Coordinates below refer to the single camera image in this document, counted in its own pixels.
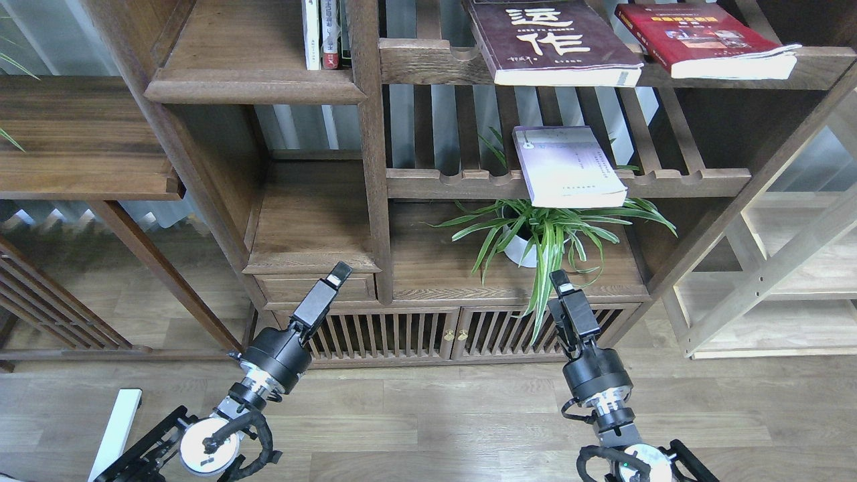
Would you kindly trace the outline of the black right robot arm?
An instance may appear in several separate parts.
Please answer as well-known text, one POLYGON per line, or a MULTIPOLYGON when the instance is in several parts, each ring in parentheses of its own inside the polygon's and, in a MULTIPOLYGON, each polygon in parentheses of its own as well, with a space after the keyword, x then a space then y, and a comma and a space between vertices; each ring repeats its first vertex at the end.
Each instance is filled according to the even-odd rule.
POLYGON ((598 347, 601 329, 587 296, 573 287, 563 270, 551 272, 557 299, 549 300, 559 339, 568 357, 563 374, 572 399, 561 409, 564 418, 590 424, 599 445, 582 447, 576 470, 592 481, 587 463, 598 457, 609 462, 606 481, 716 481, 716 476, 676 439, 667 448, 647 445, 634 424, 634 412, 625 403, 633 382, 619 354, 598 347))

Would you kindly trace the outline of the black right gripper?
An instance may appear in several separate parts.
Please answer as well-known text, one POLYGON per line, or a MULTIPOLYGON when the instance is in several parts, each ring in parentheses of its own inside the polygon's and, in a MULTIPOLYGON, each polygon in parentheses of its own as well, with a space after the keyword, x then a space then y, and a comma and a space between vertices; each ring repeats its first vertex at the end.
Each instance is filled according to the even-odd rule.
POLYGON ((563 351, 570 360, 580 357, 584 346, 595 344, 601 332, 587 296, 576 289, 563 269, 549 274, 549 280, 558 298, 549 300, 548 309, 563 351))

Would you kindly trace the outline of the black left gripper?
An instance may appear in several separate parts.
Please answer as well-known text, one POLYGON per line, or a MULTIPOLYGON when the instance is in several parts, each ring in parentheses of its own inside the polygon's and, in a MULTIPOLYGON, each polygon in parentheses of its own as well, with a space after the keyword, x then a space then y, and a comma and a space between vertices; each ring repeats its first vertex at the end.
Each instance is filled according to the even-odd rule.
POLYGON ((338 262, 325 278, 320 278, 315 283, 315 286, 297 306, 290 320, 294 329, 300 333, 302 342, 308 342, 313 337, 340 288, 351 274, 352 267, 350 265, 345 262, 338 262))

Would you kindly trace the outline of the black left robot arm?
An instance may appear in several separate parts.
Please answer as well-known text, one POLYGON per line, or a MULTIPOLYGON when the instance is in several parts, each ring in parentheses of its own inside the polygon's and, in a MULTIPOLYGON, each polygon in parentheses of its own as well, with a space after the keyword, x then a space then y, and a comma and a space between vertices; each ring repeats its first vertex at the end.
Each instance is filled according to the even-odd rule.
POLYGON ((263 415, 269 402, 281 402, 308 370, 309 341, 352 268, 339 262, 320 278, 291 315, 285 329, 266 327, 242 353, 231 351, 244 370, 241 382, 205 418, 178 406, 110 464, 98 481, 162 481, 160 470, 178 455, 187 472, 235 481, 278 463, 272 431, 263 415))

